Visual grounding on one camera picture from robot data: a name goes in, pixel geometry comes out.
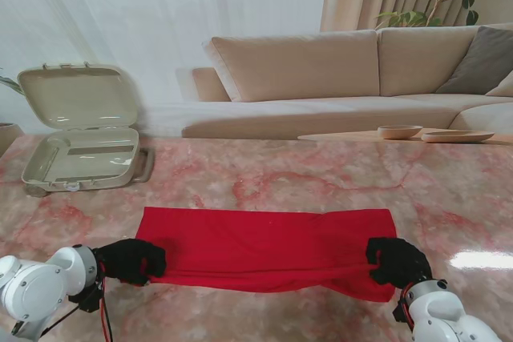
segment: suitcase latch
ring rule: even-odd
[[[68,191],[78,191],[78,190],[80,190],[80,182],[65,182],[63,186]]]

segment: marble table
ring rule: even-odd
[[[20,175],[38,139],[0,159],[0,255],[44,260],[62,246],[134,236],[145,206],[262,211],[388,207],[398,234],[428,256],[467,311],[513,340],[513,149],[401,143],[146,139],[149,182],[26,196]],[[115,340],[410,341],[374,304],[325,288],[252,294],[107,282]],[[71,308],[68,304],[63,312]],[[0,315],[0,325],[12,321]],[[44,340],[103,340],[99,314],[75,313]]]

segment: black glove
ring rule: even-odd
[[[166,251],[140,239],[123,239],[93,252],[105,267],[106,276],[129,284],[142,286],[149,281],[148,276],[162,276],[166,270]]]
[[[371,238],[366,255],[370,264],[379,265],[370,272],[378,284],[393,284],[403,289],[408,284],[433,279],[426,256],[404,239]]]

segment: beige sofa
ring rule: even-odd
[[[434,94],[477,28],[213,38],[205,50],[216,69],[194,69],[192,77],[205,108],[223,106],[226,118],[198,121],[182,135],[296,139],[391,124],[513,134],[513,95]]]

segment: open suitcase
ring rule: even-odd
[[[60,130],[39,143],[23,171],[29,195],[149,179],[155,154],[139,149],[139,133],[129,127],[137,120],[137,104],[118,70],[87,63],[43,66],[23,71],[18,82],[39,120]]]

